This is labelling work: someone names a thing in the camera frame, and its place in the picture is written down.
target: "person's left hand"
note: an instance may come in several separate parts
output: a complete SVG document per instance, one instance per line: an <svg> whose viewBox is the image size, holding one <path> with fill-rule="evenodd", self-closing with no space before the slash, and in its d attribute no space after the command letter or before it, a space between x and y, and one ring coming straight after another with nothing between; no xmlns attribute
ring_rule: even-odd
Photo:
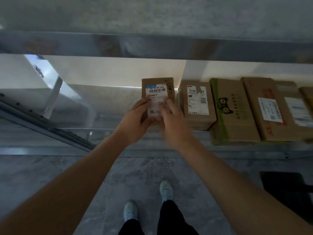
<svg viewBox="0 0 313 235"><path fill-rule="evenodd" d="M115 133L121 135L126 140L127 145L137 142L147 131L148 127L154 121L154 117L147 118L143 123L140 122L143 113L151 105L150 96L147 95L135 103L131 111L127 112Z"/></svg>

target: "qr code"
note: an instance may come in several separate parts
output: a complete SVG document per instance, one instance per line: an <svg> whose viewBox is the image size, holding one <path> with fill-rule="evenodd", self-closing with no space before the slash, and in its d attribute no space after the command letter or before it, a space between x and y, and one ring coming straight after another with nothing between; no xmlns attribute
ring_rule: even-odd
<svg viewBox="0 0 313 235"><path fill-rule="evenodd" d="M207 103L207 99L206 98L200 98L200 102L201 102L201 104L206 104Z"/></svg>

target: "package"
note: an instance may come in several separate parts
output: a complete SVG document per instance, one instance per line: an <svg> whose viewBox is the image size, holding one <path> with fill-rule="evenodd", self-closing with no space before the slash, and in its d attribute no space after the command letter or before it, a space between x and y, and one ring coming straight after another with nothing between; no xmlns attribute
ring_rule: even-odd
<svg viewBox="0 0 313 235"><path fill-rule="evenodd" d="M286 101L270 78L243 77L253 116L263 141L301 140Z"/></svg>
<svg viewBox="0 0 313 235"><path fill-rule="evenodd" d="M192 130L208 130L216 121L209 82L181 81L176 102Z"/></svg>
<svg viewBox="0 0 313 235"><path fill-rule="evenodd" d="M217 121L209 129L214 145L259 142L243 84L239 80L210 80Z"/></svg>
<svg viewBox="0 0 313 235"><path fill-rule="evenodd" d="M293 81L275 81L275 86L278 93L285 99L301 138L312 139L312 112L303 100L296 83Z"/></svg>
<svg viewBox="0 0 313 235"><path fill-rule="evenodd" d="M151 106L142 115L142 121L148 117L161 116L159 102L164 102L164 97L168 96L175 102L174 79L164 78L145 78L142 79L142 97L150 95Z"/></svg>
<svg viewBox="0 0 313 235"><path fill-rule="evenodd" d="M313 112L313 87L300 87L299 88L307 106Z"/></svg>

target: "sneaker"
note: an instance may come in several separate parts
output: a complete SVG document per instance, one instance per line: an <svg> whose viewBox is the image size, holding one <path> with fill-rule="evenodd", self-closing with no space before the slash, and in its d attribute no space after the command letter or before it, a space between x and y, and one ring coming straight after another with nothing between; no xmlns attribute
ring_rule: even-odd
<svg viewBox="0 0 313 235"><path fill-rule="evenodd" d="M173 188L168 181L163 180L161 182L160 193L162 196L162 203L164 203L167 200L173 200Z"/></svg>
<svg viewBox="0 0 313 235"><path fill-rule="evenodd" d="M130 219L136 219L138 216L137 206L133 201L128 201L124 208L124 220L125 222Z"/></svg>

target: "hand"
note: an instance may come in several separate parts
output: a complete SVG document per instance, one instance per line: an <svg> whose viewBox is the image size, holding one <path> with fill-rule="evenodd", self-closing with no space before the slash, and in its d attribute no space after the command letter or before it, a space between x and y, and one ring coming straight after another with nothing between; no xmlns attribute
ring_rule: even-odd
<svg viewBox="0 0 313 235"><path fill-rule="evenodd" d="M143 123L140 122L143 113L151 105L149 95L135 103L131 111L127 112L120 124L114 131L119 134L122 140L125 140L127 146L137 142L147 131L148 127L154 121L154 117L147 118Z"/></svg>
<svg viewBox="0 0 313 235"><path fill-rule="evenodd" d="M185 146L189 146L195 140L191 130L188 128L182 110L168 97L164 98L171 113L160 102L159 107L162 117L157 117L162 135L165 141L174 149L181 151Z"/></svg>

